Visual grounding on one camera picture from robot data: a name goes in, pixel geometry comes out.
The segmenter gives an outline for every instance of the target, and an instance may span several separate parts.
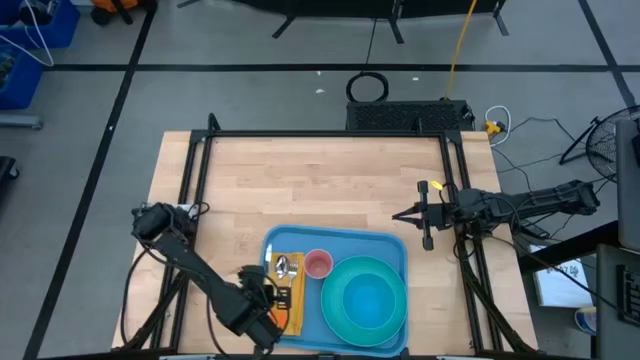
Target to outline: white paper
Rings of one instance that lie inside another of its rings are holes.
[[[531,252],[544,248],[544,246],[530,245]],[[558,268],[572,276],[580,284],[588,287],[584,268],[580,261],[567,261],[560,264]],[[567,308],[593,306],[593,300],[588,292],[554,269],[540,270],[534,274],[533,278],[540,306]]]

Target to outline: cable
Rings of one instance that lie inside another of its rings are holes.
[[[458,38],[458,44],[456,45],[456,52],[453,55],[453,61],[451,62],[451,70],[449,72],[449,84],[447,85],[447,91],[444,93],[444,99],[449,99],[451,95],[451,90],[453,89],[453,79],[456,71],[456,63],[458,62],[458,56],[460,56],[460,48],[462,47],[462,40],[464,39],[464,35],[467,32],[467,28],[469,27],[469,22],[471,21],[471,14],[473,10],[476,8],[477,0],[473,0],[471,2],[471,6],[469,7],[469,12],[467,13],[467,18],[464,20],[464,25],[462,26],[462,32],[460,32],[460,37]]]
[[[522,123],[520,123],[520,124],[518,124],[518,125],[514,126],[514,127],[513,127],[513,129],[511,129],[511,132],[516,131],[520,126],[522,126],[522,125],[524,125],[524,124],[528,123],[529,121],[542,121],[542,122],[545,122],[545,121],[553,121],[553,122],[555,122],[556,124],[558,124],[558,126],[560,127],[560,129],[562,129],[562,131],[563,131],[565,134],[567,134],[567,136],[568,136],[571,140],[576,141],[576,139],[573,137],[573,135],[571,135],[571,133],[570,133],[569,131],[567,131],[567,129],[566,129],[564,126],[562,126],[562,124],[560,123],[560,120],[558,120],[558,119],[556,119],[556,118],[543,119],[543,118],[537,118],[537,117],[532,117],[532,116],[531,116],[531,117],[528,117],[528,118],[527,118],[525,121],[523,121]]]
[[[502,157],[507,160],[507,162],[509,163],[509,165],[511,165],[513,168],[511,170],[518,170],[522,173],[522,175],[524,175],[525,180],[527,181],[527,189],[529,189],[529,191],[533,191],[531,190],[531,182],[529,181],[529,175],[527,175],[527,172],[522,170],[520,167],[515,166],[513,164],[513,162],[511,160],[509,160],[509,158],[507,157],[507,155],[505,155],[504,153],[502,153],[502,151],[498,150],[498,149],[494,149],[491,148],[491,150],[497,152],[498,154],[502,155]]]
[[[200,207],[202,207],[203,205],[206,206],[206,209],[204,209],[204,210],[200,209]],[[189,207],[189,210],[187,211],[187,214],[191,214],[191,210],[195,209],[196,206],[198,207],[198,213],[193,216],[194,220],[198,219],[200,217],[200,215],[204,215],[204,214],[208,213],[209,210],[211,210],[211,205],[209,205],[208,202],[200,201],[200,202],[191,204],[191,206]]]
[[[35,55],[33,55],[32,53],[30,53],[29,51],[27,51],[25,48],[21,47],[20,45],[14,43],[13,41],[7,39],[6,37],[4,37],[3,35],[0,35],[0,39],[8,42],[9,44],[13,45],[14,47],[16,47],[18,50],[21,50],[22,52],[24,52],[25,54],[31,56],[34,60],[36,60],[37,62],[39,62],[40,64],[47,66],[47,67],[53,67],[55,65],[55,63],[53,62],[53,57],[51,57],[51,52],[49,51],[49,47],[47,46],[47,42],[44,41],[44,37],[42,37],[42,33],[40,32],[40,26],[38,26],[38,20],[36,19],[36,14],[33,12],[33,9],[31,8],[31,0],[26,0],[25,4],[27,4],[27,8],[29,9],[29,12],[31,13],[31,18],[33,18],[33,26],[36,28],[36,31],[38,32],[38,35],[40,36],[40,40],[42,40],[42,45],[44,46],[44,50],[47,52],[47,56],[49,57],[49,63],[45,63],[44,61],[40,60],[39,58],[37,58]],[[31,35],[29,35],[29,32],[27,31],[27,36],[29,37],[29,39],[31,39]],[[33,39],[31,39],[31,42],[38,48],[40,48],[40,46],[33,41]]]
[[[457,194],[458,194],[458,186],[454,183],[444,183],[442,184],[442,190],[446,189],[447,186],[453,187],[454,199],[449,199],[449,201],[455,201],[455,198],[457,197]],[[438,196],[440,196],[440,201],[442,201],[442,203],[444,204],[446,201],[444,201],[444,198],[442,197],[442,190],[438,190]]]
[[[518,236],[518,238],[519,238],[520,240],[522,240],[522,241],[526,242],[526,243],[527,243],[527,244],[529,244],[529,245],[533,245],[533,246],[541,246],[541,245],[538,245],[538,244],[534,244],[533,242],[529,241],[529,239],[525,238],[525,237],[524,237],[524,236],[522,236],[522,235],[515,235],[515,236]],[[560,240],[556,240],[556,239],[543,239],[543,240],[554,240],[554,241],[560,241]],[[591,265],[587,265],[587,264],[585,264],[584,262],[582,262],[582,261],[580,261],[580,260],[578,260],[578,259],[576,259],[576,261],[578,261],[578,262],[579,262],[580,264],[582,264],[582,266],[584,266],[584,267],[587,267],[587,268],[592,269],[592,270],[596,270],[596,268],[595,268],[595,267],[593,267],[593,266],[591,266]]]
[[[540,259],[539,257],[531,254],[530,252],[528,252],[526,249],[524,249],[520,244],[518,244],[517,242],[511,243],[507,240],[495,237],[495,236],[490,236],[490,238],[498,240],[498,241],[502,241],[505,244],[508,244],[509,246],[513,247],[514,250],[517,251],[518,248],[520,248],[521,250],[524,251],[526,256],[529,256],[530,258],[532,258],[533,260],[537,261],[538,263],[544,265],[547,268],[551,268],[556,270],[557,272],[561,273],[564,277],[566,277],[567,279],[571,280],[571,282],[573,282],[574,284],[578,285],[578,287],[580,287],[582,290],[588,292],[589,294],[595,296],[596,298],[602,300],[602,302],[604,302],[605,304],[607,304],[609,307],[611,307],[612,309],[616,310],[617,312],[623,312],[620,308],[618,308],[616,305],[614,305],[612,302],[610,302],[609,300],[603,298],[602,296],[598,295],[595,291],[589,289],[588,287],[582,285],[578,280],[574,279],[571,275],[567,274],[566,272],[564,272],[563,270],[561,270],[560,268],[557,268],[555,266],[552,266],[551,264],[547,263],[546,261]]]
[[[557,214],[557,213],[558,213],[558,212],[556,211],[556,212],[552,212],[552,213],[550,213],[550,214],[547,214],[547,215],[545,215],[545,216],[541,217],[540,219],[538,219],[538,220],[536,220],[536,221],[532,222],[532,223],[531,223],[531,225],[535,225],[535,224],[539,223],[540,221],[542,221],[542,220],[544,220],[544,219],[546,219],[546,218],[548,218],[548,217],[550,217],[550,216],[553,216],[553,215],[555,215],[555,214]]]
[[[371,39],[369,39],[369,50],[367,51],[367,61],[365,62],[365,65],[369,64],[369,57],[371,56],[371,48],[373,47],[373,38],[375,36],[376,33],[376,24],[378,23],[378,18],[373,19],[373,30],[371,30]],[[371,77],[374,78],[378,81],[380,81],[382,83],[382,95],[380,95],[379,98],[377,98],[375,100],[375,102],[381,102],[381,101],[385,101],[387,100],[387,98],[389,97],[389,81],[387,80],[387,78],[380,74],[380,73],[376,73],[376,72],[371,72],[371,71],[360,71],[359,74],[357,74],[356,76],[352,77],[351,79],[349,79],[349,82],[347,82],[347,99],[349,99],[350,102],[359,102],[358,100],[356,100],[356,98],[353,96],[353,93],[351,92],[352,88],[353,88],[353,84],[356,82],[356,80],[363,78],[363,77]]]
[[[147,253],[147,251],[147,249],[144,249],[140,254],[138,254],[136,259],[133,260],[133,264],[131,265],[131,268],[129,268],[129,273],[127,274],[127,280],[125,280],[124,294],[122,295],[122,307],[120,308],[120,337],[122,338],[123,344],[126,344],[128,342],[127,336],[124,331],[124,318],[125,312],[127,311],[127,300],[129,297],[129,284],[131,283],[131,276],[133,275],[133,271],[136,269],[136,266],[138,266],[138,263],[140,262],[140,260],[142,260],[142,257]]]
[[[507,139],[509,138],[509,134],[511,134],[511,131],[512,131],[512,130],[511,130],[511,113],[509,112],[509,109],[507,109],[507,107],[506,107],[506,106],[503,106],[503,105],[495,105],[495,106],[492,106],[492,107],[490,107],[489,109],[487,109],[487,111],[484,113],[484,121],[485,121],[485,122],[486,122],[486,121],[489,121],[489,113],[490,113],[492,110],[495,110],[495,109],[502,109],[502,110],[504,110],[504,112],[507,114],[507,133],[506,133],[506,135],[502,138],[502,140],[498,141],[498,142],[497,142],[497,143],[495,143],[495,144],[491,144],[491,145],[489,145],[489,146],[491,146],[492,148],[493,148],[493,147],[495,147],[495,146],[498,146],[498,145],[502,144],[502,143],[503,143],[503,142],[505,142],[505,141],[507,141]]]
[[[559,228],[558,228],[558,230],[554,231],[554,232],[553,232],[553,234],[551,234],[551,236],[549,236],[549,237],[551,237],[551,238],[555,237],[555,236],[556,236],[556,234],[560,232],[560,230],[562,230],[562,229],[564,229],[565,227],[567,227],[567,224],[569,223],[569,220],[571,220],[571,218],[573,218],[574,216],[575,216],[575,214],[573,214],[573,215],[569,216],[569,217],[567,218],[567,221],[565,221],[565,222],[564,222],[564,224],[562,224],[562,226],[561,226],[561,227],[559,227]]]
[[[518,214],[518,210],[520,209],[520,207],[524,206],[524,204],[526,204],[528,201],[523,202],[522,204],[520,204],[520,206],[518,206],[518,208],[516,208],[516,207],[511,203],[511,201],[509,201],[509,200],[507,200],[507,199],[505,199],[505,198],[502,198],[502,197],[499,197],[499,196],[487,196],[487,198],[488,198],[488,199],[501,200],[501,201],[503,201],[505,204],[509,205],[509,207],[511,208],[511,211],[512,211],[511,221],[509,221],[509,226],[510,226],[510,228],[511,228],[511,231],[512,231],[512,232],[519,233],[519,232],[520,232],[520,223],[521,223],[521,220],[520,220],[520,214]]]
[[[476,252],[476,248],[475,246],[473,247],[473,249],[471,249],[471,252],[467,254],[467,256],[465,257],[460,257],[460,245],[465,246],[464,242],[467,240],[471,240],[471,239],[464,239],[462,241],[458,241],[456,240],[453,243],[453,256],[458,259],[458,260],[469,260],[471,258],[471,256],[473,256],[473,254],[475,254]]]
[[[506,173],[506,172],[509,172],[509,171],[522,169],[523,167],[527,167],[527,166],[531,166],[531,165],[539,164],[539,163],[541,163],[541,162],[549,161],[549,160],[555,159],[555,158],[557,158],[557,157],[559,157],[559,156],[562,156],[562,154],[555,154],[555,155],[550,156],[550,157],[548,157],[548,158],[544,158],[544,159],[540,159],[540,160],[532,161],[532,162],[529,162],[529,163],[524,163],[524,164],[522,164],[522,165],[518,165],[518,166],[513,166],[511,169],[500,170],[500,171],[498,171],[497,173],[498,173],[498,174],[503,174],[503,173]]]

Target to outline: blue bin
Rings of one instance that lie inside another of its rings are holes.
[[[29,107],[42,77],[42,65],[11,45],[0,46],[0,56],[10,53],[16,62],[0,88],[0,110]]]
[[[0,25],[12,25],[18,20],[22,1],[23,0],[0,0]],[[42,37],[47,43],[47,47],[68,47],[73,39],[73,33],[76,31],[79,18],[80,13],[70,0],[60,0],[51,22],[39,27]],[[24,28],[24,26],[0,27],[0,35],[16,44],[20,44],[25,49],[36,49],[37,47],[29,40]],[[43,47],[35,27],[27,26],[27,31],[29,35],[31,35],[31,38]]]

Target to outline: desk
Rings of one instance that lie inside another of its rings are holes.
[[[188,140],[188,132],[165,133],[149,202],[176,202]],[[463,133],[463,140],[472,186],[499,191],[486,134]],[[457,169],[455,156],[452,164]],[[444,183],[437,139],[214,138],[204,193],[211,211],[201,217],[196,251],[225,280],[236,282],[240,266],[260,262],[262,240],[278,224],[392,233],[404,241],[409,254],[410,354],[472,354],[463,282],[452,254],[453,231],[434,229],[435,250],[427,252],[421,231],[391,220],[391,214],[418,201],[416,183],[424,179]],[[430,192],[429,202],[438,201],[437,192]],[[501,226],[496,236],[509,239],[508,227]],[[515,251],[498,241],[484,243],[496,305],[522,338],[537,348]],[[149,257],[138,265],[129,291],[128,336],[157,303],[162,275],[163,266]],[[179,351],[213,353],[205,296],[193,284],[187,302]],[[478,313],[484,346],[490,348],[486,313],[479,303]],[[165,344],[172,317],[168,311]],[[253,352],[246,336],[237,337],[216,321],[214,328],[225,351]],[[121,344],[117,331],[113,344]],[[303,351],[277,348],[274,353]]]

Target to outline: pink cup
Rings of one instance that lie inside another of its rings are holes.
[[[332,268],[333,258],[322,249],[311,250],[304,257],[304,272],[311,278],[324,279]]]

